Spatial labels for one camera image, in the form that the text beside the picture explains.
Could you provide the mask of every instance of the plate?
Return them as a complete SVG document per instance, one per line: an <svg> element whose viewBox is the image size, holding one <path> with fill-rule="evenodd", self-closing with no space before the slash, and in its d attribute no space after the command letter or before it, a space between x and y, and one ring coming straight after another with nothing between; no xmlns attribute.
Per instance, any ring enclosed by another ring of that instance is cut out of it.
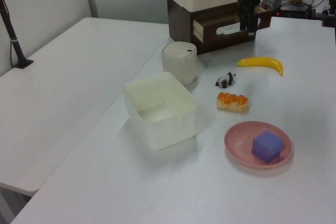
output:
<svg viewBox="0 0 336 224"><path fill-rule="evenodd" d="M269 130L283 140L280 155L269 163L252 154L253 139L263 131ZM243 165L257 168L276 168L286 163L292 154L292 143L288 135L278 127L258 121L248 121L232 126L225 134L224 144L234 159Z"/></svg>

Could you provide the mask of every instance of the banana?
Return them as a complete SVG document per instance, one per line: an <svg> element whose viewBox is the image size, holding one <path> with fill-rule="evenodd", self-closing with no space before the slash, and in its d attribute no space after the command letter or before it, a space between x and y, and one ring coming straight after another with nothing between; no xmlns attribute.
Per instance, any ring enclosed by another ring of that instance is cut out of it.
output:
<svg viewBox="0 0 336 224"><path fill-rule="evenodd" d="M281 76L284 73L284 70L282 68L282 63L278 61L277 59L274 59L272 57L267 57L267 56L254 56L254 57L243 58L237 61L237 65L241 67L266 66L266 67L271 67L277 70Z"/></svg>

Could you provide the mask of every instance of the toy panda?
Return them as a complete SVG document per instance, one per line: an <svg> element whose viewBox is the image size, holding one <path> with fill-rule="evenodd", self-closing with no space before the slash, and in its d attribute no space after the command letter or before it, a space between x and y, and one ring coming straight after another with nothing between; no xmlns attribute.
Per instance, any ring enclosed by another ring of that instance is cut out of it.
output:
<svg viewBox="0 0 336 224"><path fill-rule="evenodd" d="M229 72L228 74L218 78L218 80L216 81L216 86L226 89L227 85L232 85L232 81L235 77L236 74L231 74L231 72Z"/></svg>

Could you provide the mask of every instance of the pastry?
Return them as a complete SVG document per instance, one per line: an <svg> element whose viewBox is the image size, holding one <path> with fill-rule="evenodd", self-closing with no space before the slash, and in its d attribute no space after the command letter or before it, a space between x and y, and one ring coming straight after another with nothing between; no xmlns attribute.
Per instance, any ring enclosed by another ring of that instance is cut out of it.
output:
<svg viewBox="0 0 336 224"><path fill-rule="evenodd" d="M217 108L234 112L244 112L247 110L247 97L220 92L217 96Z"/></svg>

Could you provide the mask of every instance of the purple block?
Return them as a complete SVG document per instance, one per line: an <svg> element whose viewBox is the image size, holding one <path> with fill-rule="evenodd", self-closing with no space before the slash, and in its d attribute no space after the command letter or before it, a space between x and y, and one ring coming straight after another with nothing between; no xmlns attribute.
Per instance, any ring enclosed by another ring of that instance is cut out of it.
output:
<svg viewBox="0 0 336 224"><path fill-rule="evenodd" d="M266 163L280 155L282 139L270 131L264 131L253 139L252 153Z"/></svg>

